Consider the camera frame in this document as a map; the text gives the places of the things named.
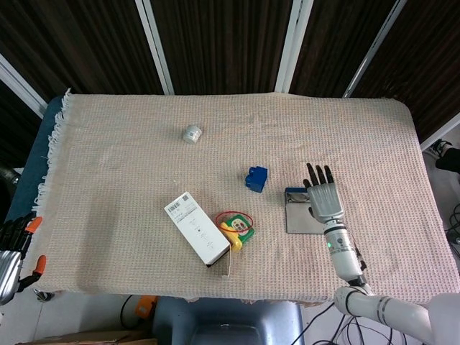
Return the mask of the beige waffle weave cloth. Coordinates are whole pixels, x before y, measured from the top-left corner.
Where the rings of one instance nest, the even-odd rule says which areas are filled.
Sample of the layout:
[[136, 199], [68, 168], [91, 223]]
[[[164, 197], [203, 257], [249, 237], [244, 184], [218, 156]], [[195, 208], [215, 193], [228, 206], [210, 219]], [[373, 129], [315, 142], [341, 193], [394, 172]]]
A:
[[[183, 140], [201, 128], [196, 144]], [[40, 188], [41, 290], [245, 300], [326, 300], [343, 282], [322, 236], [288, 234], [284, 191], [328, 165], [374, 293], [427, 303], [460, 292], [408, 108], [394, 100], [68, 94]], [[262, 193], [245, 186], [268, 169]], [[242, 211], [254, 237], [228, 277], [202, 263], [164, 207], [189, 192], [214, 217]]]

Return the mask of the red rubber band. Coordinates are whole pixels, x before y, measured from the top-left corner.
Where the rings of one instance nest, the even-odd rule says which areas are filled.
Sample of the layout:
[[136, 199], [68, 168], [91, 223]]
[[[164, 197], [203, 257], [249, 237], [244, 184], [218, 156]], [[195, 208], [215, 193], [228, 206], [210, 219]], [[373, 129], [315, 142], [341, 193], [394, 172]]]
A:
[[218, 213], [217, 215], [215, 215], [214, 223], [219, 230], [224, 230], [224, 227], [221, 226], [221, 222], [224, 221], [224, 219], [227, 216], [235, 216], [235, 215], [241, 215], [243, 218], [245, 218], [249, 222], [247, 231], [254, 227], [253, 218], [248, 213], [245, 213], [242, 211], [223, 211], [221, 213]]

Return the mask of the blue toy building block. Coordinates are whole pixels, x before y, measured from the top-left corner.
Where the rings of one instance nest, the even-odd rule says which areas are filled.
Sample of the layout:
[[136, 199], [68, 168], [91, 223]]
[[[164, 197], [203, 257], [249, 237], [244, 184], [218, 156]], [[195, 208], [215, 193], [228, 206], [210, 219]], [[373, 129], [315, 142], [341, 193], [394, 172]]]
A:
[[262, 193], [267, 181], [268, 169], [265, 167], [250, 167], [245, 177], [245, 186], [253, 192]]

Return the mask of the person's sneaker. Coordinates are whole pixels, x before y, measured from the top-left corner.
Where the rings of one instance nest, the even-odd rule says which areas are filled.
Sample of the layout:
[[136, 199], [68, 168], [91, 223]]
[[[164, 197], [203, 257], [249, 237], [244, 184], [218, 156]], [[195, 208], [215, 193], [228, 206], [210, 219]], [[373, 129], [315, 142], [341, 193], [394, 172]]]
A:
[[430, 150], [435, 156], [443, 157], [445, 152], [451, 147], [452, 143], [443, 139], [438, 139], [430, 146]]

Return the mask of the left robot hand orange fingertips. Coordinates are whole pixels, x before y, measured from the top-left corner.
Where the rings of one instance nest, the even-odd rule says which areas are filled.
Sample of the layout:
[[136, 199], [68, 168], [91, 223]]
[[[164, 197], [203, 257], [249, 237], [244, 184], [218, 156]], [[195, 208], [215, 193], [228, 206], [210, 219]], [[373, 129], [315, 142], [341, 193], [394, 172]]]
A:
[[47, 258], [41, 255], [32, 274], [20, 277], [32, 237], [41, 223], [42, 217], [32, 211], [0, 226], [0, 306], [37, 282], [45, 271]]

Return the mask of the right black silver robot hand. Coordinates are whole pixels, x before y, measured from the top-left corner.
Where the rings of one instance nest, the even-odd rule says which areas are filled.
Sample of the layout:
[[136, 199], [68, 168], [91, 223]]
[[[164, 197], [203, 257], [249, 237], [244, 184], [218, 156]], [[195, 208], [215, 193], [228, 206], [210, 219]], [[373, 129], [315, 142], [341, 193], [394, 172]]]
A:
[[310, 198], [310, 213], [322, 224], [342, 222], [344, 209], [330, 167], [314, 167], [308, 163], [307, 169], [309, 178], [304, 179], [303, 184]]

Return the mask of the person's black trouser leg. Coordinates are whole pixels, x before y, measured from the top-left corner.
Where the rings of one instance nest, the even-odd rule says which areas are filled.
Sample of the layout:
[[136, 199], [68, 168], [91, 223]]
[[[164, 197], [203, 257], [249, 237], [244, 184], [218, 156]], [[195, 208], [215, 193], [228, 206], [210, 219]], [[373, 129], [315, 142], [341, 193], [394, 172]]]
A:
[[440, 170], [446, 170], [460, 174], [460, 149], [450, 147], [436, 160], [435, 166]]

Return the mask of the grey blue chair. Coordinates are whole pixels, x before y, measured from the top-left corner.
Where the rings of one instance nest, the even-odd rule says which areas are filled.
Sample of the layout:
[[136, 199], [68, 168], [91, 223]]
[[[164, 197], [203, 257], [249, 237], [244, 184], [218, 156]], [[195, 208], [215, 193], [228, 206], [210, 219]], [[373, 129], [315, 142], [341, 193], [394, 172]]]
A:
[[152, 334], [158, 345], [304, 345], [299, 305], [287, 301], [162, 297]]

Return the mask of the white carton box with barcode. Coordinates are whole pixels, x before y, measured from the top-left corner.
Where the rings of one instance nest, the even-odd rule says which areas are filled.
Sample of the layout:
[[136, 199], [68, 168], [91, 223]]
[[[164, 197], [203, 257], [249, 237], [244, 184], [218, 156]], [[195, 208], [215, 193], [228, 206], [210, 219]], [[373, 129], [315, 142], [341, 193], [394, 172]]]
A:
[[184, 192], [164, 210], [211, 273], [228, 277], [231, 244], [194, 197]]

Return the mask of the brown cardboard box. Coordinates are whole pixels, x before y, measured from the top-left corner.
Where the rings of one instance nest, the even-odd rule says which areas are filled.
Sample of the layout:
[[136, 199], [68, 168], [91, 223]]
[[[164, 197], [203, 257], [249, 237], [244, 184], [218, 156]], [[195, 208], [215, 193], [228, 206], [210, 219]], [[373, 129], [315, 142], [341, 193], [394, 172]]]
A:
[[158, 345], [144, 331], [98, 331], [47, 337], [16, 345]]

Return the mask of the orange device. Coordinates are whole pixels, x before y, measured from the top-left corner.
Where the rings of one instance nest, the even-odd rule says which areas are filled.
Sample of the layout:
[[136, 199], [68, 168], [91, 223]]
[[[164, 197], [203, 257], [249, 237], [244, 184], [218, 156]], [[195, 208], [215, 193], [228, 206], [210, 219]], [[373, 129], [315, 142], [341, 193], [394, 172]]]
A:
[[158, 297], [154, 295], [142, 295], [137, 302], [135, 313], [144, 320], [153, 315]]

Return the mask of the white partition post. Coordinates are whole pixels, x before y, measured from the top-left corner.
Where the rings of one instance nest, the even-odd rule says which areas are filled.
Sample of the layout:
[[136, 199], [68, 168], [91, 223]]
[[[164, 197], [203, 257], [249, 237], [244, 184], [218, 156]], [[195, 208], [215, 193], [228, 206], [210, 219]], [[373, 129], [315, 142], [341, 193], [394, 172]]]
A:
[[293, 0], [274, 92], [289, 93], [314, 0]]
[[173, 81], [167, 66], [167, 59], [162, 46], [160, 33], [157, 28], [152, 0], [134, 0], [142, 27], [147, 38], [149, 50], [154, 61], [155, 69], [165, 95], [175, 95]]
[[382, 26], [380, 27], [367, 53], [363, 57], [363, 60], [361, 61], [361, 63], [359, 64], [359, 67], [357, 68], [355, 74], [353, 75], [353, 78], [351, 79], [348, 86], [346, 87], [346, 90], [344, 91], [344, 94], [342, 95], [343, 98], [350, 98], [353, 95], [353, 92], [355, 91], [356, 87], [359, 85], [360, 80], [362, 79], [363, 75], [367, 71], [367, 68], [369, 67], [370, 63], [372, 62], [375, 55], [377, 54], [378, 49], [380, 48], [382, 43], [385, 41], [385, 38], [387, 37], [389, 31], [392, 29], [394, 23], [396, 22], [401, 11], [405, 7], [407, 1], [408, 0], [395, 0], [391, 10], [389, 11], [389, 14], [383, 21]]
[[0, 81], [2, 81], [19, 99], [39, 118], [43, 118], [47, 102], [22, 77], [14, 66], [0, 53]]
[[431, 136], [429, 136], [427, 139], [423, 140], [420, 143], [420, 149], [422, 151], [428, 149], [436, 140], [442, 138], [442, 136], [445, 136], [448, 134], [452, 129], [460, 125], [460, 112], [455, 115], [452, 119], [447, 121], [443, 126], [441, 126], [439, 129], [437, 129]]

